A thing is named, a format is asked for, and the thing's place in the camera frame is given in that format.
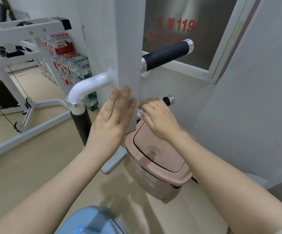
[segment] trash can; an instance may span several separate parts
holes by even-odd
[[[157,138],[143,120],[126,138],[126,148],[135,180],[157,199],[166,199],[193,176],[180,154]]]

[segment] white metal frame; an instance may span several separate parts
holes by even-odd
[[[237,0],[209,70],[178,61],[166,63],[163,67],[216,84],[256,1]]]
[[[52,118],[51,120],[48,120],[47,122],[44,122],[34,128],[27,129],[27,126],[36,108],[60,105],[69,110],[69,107],[65,104],[64,101],[60,99],[34,102],[33,100],[31,100],[31,98],[28,98],[27,102],[29,104],[29,109],[27,109],[27,107],[25,106],[26,99],[23,97],[21,92],[18,90],[18,88],[4,69],[4,66],[8,64],[15,64],[22,61],[43,57],[47,61],[49,65],[49,70],[51,71],[58,86],[60,86],[64,96],[67,96],[68,94],[68,90],[65,87],[65,84],[61,80],[61,77],[53,64],[50,55],[41,40],[42,36],[64,32],[62,22],[50,18],[27,19],[27,21],[32,22],[33,24],[17,27],[17,24],[21,21],[0,23],[0,46],[5,45],[7,43],[12,43],[14,45],[27,46],[35,51],[25,54],[23,56],[0,58],[0,79],[19,103],[18,107],[2,109],[1,112],[4,114],[18,111],[27,112],[24,121],[22,123],[18,122],[16,124],[16,128],[19,131],[19,134],[11,138],[10,140],[0,144],[0,154],[71,117],[70,111],[66,111],[65,113],[55,118]],[[26,39],[33,39],[34,44],[26,42]]]

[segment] beige floor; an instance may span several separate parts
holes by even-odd
[[[63,98],[59,88],[43,78],[38,68],[16,72],[17,79],[34,100]],[[65,109],[57,106],[36,112],[30,127]],[[95,118],[97,112],[90,114]],[[21,113],[8,114],[12,122]],[[0,143],[15,136],[10,123],[0,116]],[[41,133],[0,156],[0,217],[49,181],[82,149],[71,119]],[[150,196],[126,171],[121,162],[110,174],[99,172],[75,201],[67,217],[88,205],[108,206],[129,233],[224,234],[227,225],[198,184],[189,181],[180,193],[162,202]]]

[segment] white curved pipe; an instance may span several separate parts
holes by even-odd
[[[109,72],[95,75],[91,78],[78,82],[73,86],[68,94],[67,100],[70,103],[79,103],[84,97],[92,92],[104,88],[113,83]],[[73,115],[81,115],[85,112],[85,107],[70,108]]]

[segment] black foam grip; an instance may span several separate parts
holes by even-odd
[[[171,102],[168,97],[163,97],[162,100],[164,101],[164,103],[166,103],[167,106],[170,106]]]
[[[186,41],[181,41],[163,49],[150,52],[142,57],[146,62],[147,71],[149,71],[186,55],[189,50],[189,44]]]
[[[72,115],[73,121],[75,123],[75,126],[78,130],[83,144],[86,145],[92,125],[88,110],[86,109],[85,112],[81,115],[73,115],[72,113],[70,114]]]

